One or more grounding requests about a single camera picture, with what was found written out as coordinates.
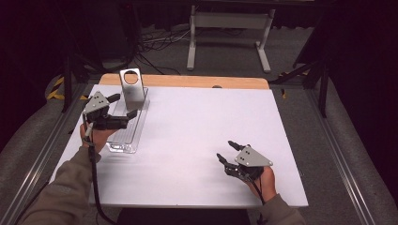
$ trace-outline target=clear plastic container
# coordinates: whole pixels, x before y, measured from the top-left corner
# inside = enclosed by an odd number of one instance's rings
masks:
[[[135,153],[137,152],[138,143],[143,131],[146,113],[149,108],[149,97],[147,95],[148,88],[144,88],[145,103],[142,110],[137,112],[137,116],[131,119],[126,129],[120,129],[108,138],[107,145],[111,152],[115,153]],[[116,103],[115,110],[112,115],[126,115],[126,101],[123,93],[120,100]]]

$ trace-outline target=sleeve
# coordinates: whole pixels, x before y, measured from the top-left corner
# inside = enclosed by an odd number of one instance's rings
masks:
[[[299,210],[291,208],[280,194],[261,207],[260,213],[263,215],[263,220],[268,222],[267,225],[307,224]]]
[[[88,212],[91,183],[88,149],[80,147],[71,160],[59,167],[55,179],[41,191],[20,224],[81,224]]]

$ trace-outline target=hand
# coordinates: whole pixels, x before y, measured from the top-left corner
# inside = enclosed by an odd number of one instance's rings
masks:
[[[100,150],[102,150],[103,146],[105,146],[106,141],[108,140],[109,136],[111,136],[115,132],[117,132],[117,129],[104,129],[104,130],[93,129],[92,135],[90,135],[90,136],[93,137],[93,140],[91,140],[91,141],[94,141],[94,146],[95,146],[97,153],[99,153]],[[85,136],[84,124],[80,125],[80,136],[82,137],[82,139]],[[86,148],[89,147],[87,142],[83,142],[82,146],[86,147]]]
[[[264,167],[263,174],[261,174],[260,178],[255,180],[254,183],[260,189],[264,201],[268,202],[276,195],[275,174],[273,173],[273,170],[270,167]],[[260,198],[253,184],[250,182],[246,184],[249,186],[252,193],[258,198]]]

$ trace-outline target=white tabletop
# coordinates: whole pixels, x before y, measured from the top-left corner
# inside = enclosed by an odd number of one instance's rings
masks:
[[[121,87],[95,85],[91,94],[98,90],[108,97],[120,93]],[[148,94],[150,105],[138,151],[101,151],[97,166],[103,205],[259,206],[247,185],[226,175],[216,157],[220,153],[236,164],[238,152],[228,141],[250,144],[272,160],[276,188],[284,200],[291,206],[308,205],[272,91],[149,87]],[[81,123],[79,120],[56,169],[81,145]]]

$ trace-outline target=person's arm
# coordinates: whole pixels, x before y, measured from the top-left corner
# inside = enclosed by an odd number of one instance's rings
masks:
[[[263,220],[268,222],[267,225],[306,224],[300,212],[291,208],[281,195],[277,194],[275,175],[270,167],[264,167],[263,174],[254,183],[261,188],[261,195],[266,202],[259,211]],[[248,183],[248,186],[252,193],[259,197],[254,186],[250,183]]]
[[[100,150],[114,132],[116,130],[93,130],[97,161],[100,160]],[[81,136],[84,136],[83,125]],[[41,191],[20,224],[81,224],[89,207],[91,172],[88,144],[83,142],[76,155],[59,167],[55,179]]]

